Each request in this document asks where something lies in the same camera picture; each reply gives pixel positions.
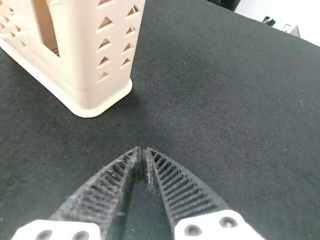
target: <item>plastic basket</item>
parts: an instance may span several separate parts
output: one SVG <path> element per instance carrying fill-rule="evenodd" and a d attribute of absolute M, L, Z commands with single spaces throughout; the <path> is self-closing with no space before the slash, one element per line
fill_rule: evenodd
<path fill-rule="evenodd" d="M 132 89 L 145 0 L 0 0 L 0 47 L 74 114 Z"/>

